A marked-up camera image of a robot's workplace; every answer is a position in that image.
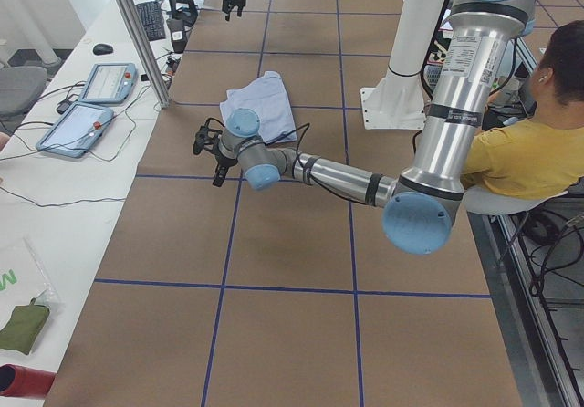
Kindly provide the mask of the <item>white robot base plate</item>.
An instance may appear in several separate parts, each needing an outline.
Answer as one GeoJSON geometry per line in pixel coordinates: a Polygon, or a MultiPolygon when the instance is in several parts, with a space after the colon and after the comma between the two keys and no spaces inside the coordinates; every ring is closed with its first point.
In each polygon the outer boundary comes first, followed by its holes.
{"type": "Polygon", "coordinates": [[[366,130],[421,130],[424,126],[424,99],[419,86],[412,92],[361,88],[360,102],[366,130]]]}

